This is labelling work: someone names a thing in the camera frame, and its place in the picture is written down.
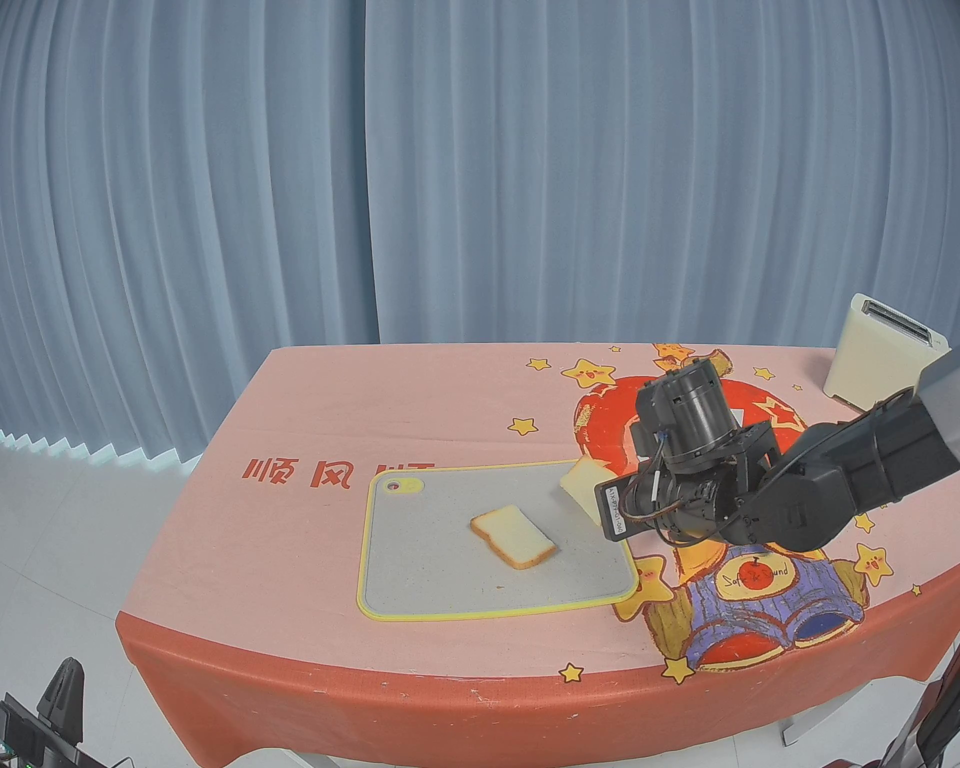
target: table leg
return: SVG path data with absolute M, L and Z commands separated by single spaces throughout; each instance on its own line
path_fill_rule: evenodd
M 801 736 L 803 736 L 805 733 L 809 733 L 823 723 L 836 710 L 844 706 L 866 686 L 867 684 L 861 685 L 851 691 L 848 691 L 847 693 L 844 693 L 842 696 L 837 696 L 835 699 L 832 699 L 825 704 L 821 704 L 818 707 L 808 709 L 807 711 L 801 712 L 798 715 L 794 715 L 791 718 L 783 720 L 780 728 L 780 736 L 783 739 L 783 746 L 789 747 L 791 744 L 796 744 L 797 740 Z

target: cable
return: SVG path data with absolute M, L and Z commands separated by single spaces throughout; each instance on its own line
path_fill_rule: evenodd
M 702 543 L 703 543 L 704 541 L 706 541 L 707 539 L 713 538 L 713 537 L 716 536 L 718 533 L 720 533 L 721 531 L 723 531 L 724 529 L 726 529 L 727 526 L 729 526 L 729 525 L 730 525 L 731 523 L 733 523 L 735 520 L 739 520 L 739 519 L 740 519 L 740 518 L 739 518 L 738 516 L 736 516 L 736 515 L 731 515 L 731 516 L 728 517 L 726 520 L 724 520 L 722 523 L 720 523 L 719 525 L 717 525 L 712 531 L 710 531 L 710 532 L 709 532 L 708 534 L 706 534 L 705 536 L 701 536 L 701 537 L 698 538 L 698 539 L 687 539 L 686 541 L 673 541 L 672 539 L 668 539 L 667 536 L 666 536 L 666 534 L 664 534 L 664 533 L 663 533 L 663 530 L 660 528 L 660 521 L 659 521 L 659 520 L 654 520 L 654 528 L 656 529 L 657 535 L 660 537 L 660 540 L 661 540 L 663 543 L 668 544 L 669 546 L 672 546 L 674 549 L 686 549 L 688 546 L 693 546 L 694 544 L 702 544 Z
M 635 498 L 637 492 L 639 491 L 640 483 L 643 482 L 643 478 L 650 473 L 651 469 L 658 468 L 660 466 L 660 462 L 663 459 L 663 449 L 666 447 L 666 433 L 660 432 L 658 437 L 660 438 L 660 441 L 657 445 L 657 451 L 654 453 L 654 457 L 650 460 L 647 466 L 643 468 L 642 471 L 636 474 L 633 480 L 627 483 L 627 487 L 623 489 L 624 506 L 629 507 L 631 511 L 629 513 L 621 511 L 620 514 L 626 519 L 634 522 L 646 522 L 647 520 L 652 520 L 654 518 L 654 516 L 650 515 L 636 515 L 634 512 L 636 511 Z

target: cartoon character print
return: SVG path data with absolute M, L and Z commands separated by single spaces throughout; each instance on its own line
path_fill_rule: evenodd
M 701 359 L 679 345 L 656 347 L 660 357 L 654 362 L 665 371 Z M 766 390 L 728 378 L 733 365 L 722 350 L 707 357 L 744 426 L 769 420 L 781 451 L 796 442 L 806 425 L 793 408 Z M 637 421 L 636 393 L 654 378 L 618 378 L 594 387 L 577 406 L 574 435 L 582 452 L 618 475 L 636 471 L 630 433 Z M 638 570 L 650 569 L 651 558 L 635 560 Z M 865 575 L 850 561 L 831 561 L 822 550 L 708 540 L 674 550 L 674 560 L 676 588 L 658 576 L 655 596 L 641 574 L 634 597 L 613 609 L 621 621 L 642 614 L 664 658 L 685 660 L 690 670 L 742 669 L 791 648 L 820 644 L 863 621 L 869 603 Z

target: white floor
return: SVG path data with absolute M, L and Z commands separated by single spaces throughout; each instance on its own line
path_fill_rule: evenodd
M 90 456 L 83 447 L 71 449 L 65 443 L 48 447 L 46 442 L 2 438 L 0 434 L 0 695 L 9 691 L 34 706 L 60 662 L 73 656 L 86 673 L 85 751 L 106 765 L 130 755 L 137 768 L 195 768 L 124 656 L 113 627 L 133 577 L 195 463 L 181 465 L 173 452 L 147 462 L 139 452 L 117 458 L 107 448 Z M 922 691 L 921 684 L 904 678 L 876 681 L 788 748 L 774 724 L 616 765 L 821 768 L 837 757 L 867 762 L 882 755 Z M 679 726 L 695 728 L 692 723 Z M 945 768 L 960 761 L 953 748 L 956 757 L 948 756 Z M 335 760 L 345 768 L 369 765 Z M 236 768 L 295 764 L 280 750 L 263 750 L 233 763 Z

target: yellow board edge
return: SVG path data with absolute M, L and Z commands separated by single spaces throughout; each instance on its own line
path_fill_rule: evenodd
M 357 608 L 360 609 L 360 612 L 364 614 L 367 618 L 373 619 L 373 621 L 384 621 L 391 623 L 412 623 L 412 622 L 422 622 L 422 621 L 468 621 L 473 619 L 483 619 L 483 618 L 506 618 L 508 616 L 533 616 L 539 615 L 542 613 L 559 613 L 561 611 L 576 611 L 581 608 L 597 608 L 599 606 L 611 606 L 616 605 L 617 603 L 622 603 L 624 600 L 627 600 L 635 592 L 636 588 L 640 584 L 640 574 L 636 570 L 634 565 L 634 554 L 630 550 L 630 544 L 625 540 L 620 542 L 623 546 L 624 556 L 627 558 L 627 563 L 633 569 L 634 572 L 634 582 L 631 587 L 623 592 L 622 594 L 615 595 L 614 597 L 600 597 L 593 600 L 582 600 L 576 603 L 563 603 L 562 605 L 556 606 L 543 606 L 541 608 L 514 608 L 506 611 L 484 611 L 484 612 L 471 612 L 471 613 L 377 613 L 370 606 L 364 602 L 364 592 L 365 587 L 367 586 L 367 557 L 370 551 L 370 532 L 372 525 L 372 513 L 373 513 L 373 494 L 376 490 L 376 485 L 379 482 L 380 478 L 388 474 L 409 474 L 411 471 L 415 472 L 450 472 L 450 471 L 463 471 L 465 469 L 512 469 L 517 467 L 546 467 L 550 465 L 557 464 L 575 464 L 579 459 L 562 459 L 560 461 L 552 462 L 526 462 L 523 464 L 492 464 L 485 467 L 428 467 L 423 469 L 384 469 L 382 472 L 378 472 L 373 476 L 373 479 L 370 481 L 370 487 L 367 490 L 367 512 L 364 516 L 363 524 L 363 546 L 360 549 L 360 578 L 357 579 Z

